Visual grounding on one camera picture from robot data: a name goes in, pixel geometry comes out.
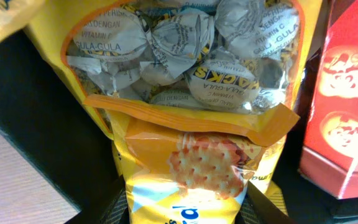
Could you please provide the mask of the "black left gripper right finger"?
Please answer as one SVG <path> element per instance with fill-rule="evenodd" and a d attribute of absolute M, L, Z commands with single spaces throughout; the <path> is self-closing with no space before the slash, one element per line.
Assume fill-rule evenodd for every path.
<path fill-rule="evenodd" d="M 248 182 L 246 197 L 234 223 L 295 224 L 295 221 L 279 210 L 256 186 Z"/>

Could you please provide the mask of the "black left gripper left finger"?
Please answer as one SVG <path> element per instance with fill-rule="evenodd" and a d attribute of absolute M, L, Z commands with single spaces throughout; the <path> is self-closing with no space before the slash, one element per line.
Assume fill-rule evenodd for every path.
<path fill-rule="evenodd" d="M 125 182 L 121 175 L 110 191 L 90 207 L 69 219 L 65 224 L 129 224 L 129 209 Z"/>

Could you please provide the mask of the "red Hello Panda box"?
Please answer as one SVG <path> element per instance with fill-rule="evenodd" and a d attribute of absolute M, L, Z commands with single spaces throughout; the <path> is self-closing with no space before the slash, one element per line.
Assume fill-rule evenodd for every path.
<path fill-rule="evenodd" d="M 299 170 L 338 199 L 358 197 L 358 0 L 331 3 Z"/>

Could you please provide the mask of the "orange yellow candy packet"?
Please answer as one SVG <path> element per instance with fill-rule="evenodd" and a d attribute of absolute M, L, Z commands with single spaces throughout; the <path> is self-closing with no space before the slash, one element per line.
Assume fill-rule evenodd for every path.
<path fill-rule="evenodd" d="M 0 0 L 0 42 L 25 27 L 45 0 Z"/>

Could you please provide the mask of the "yellow snack bag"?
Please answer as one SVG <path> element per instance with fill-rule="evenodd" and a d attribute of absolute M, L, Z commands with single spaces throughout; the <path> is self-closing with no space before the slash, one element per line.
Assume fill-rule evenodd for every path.
<path fill-rule="evenodd" d="M 293 107 L 320 1 L 47 1 L 25 33 L 109 137 L 152 126 L 268 146 Z"/>

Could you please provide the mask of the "yellow blue candy packet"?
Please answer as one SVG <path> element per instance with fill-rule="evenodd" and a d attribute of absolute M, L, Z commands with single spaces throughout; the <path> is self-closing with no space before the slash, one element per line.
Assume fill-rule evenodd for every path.
<path fill-rule="evenodd" d="M 298 121 L 285 105 L 257 115 L 90 95 L 110 119 L 131 223 L 234 223 L 266 150 Z"/>

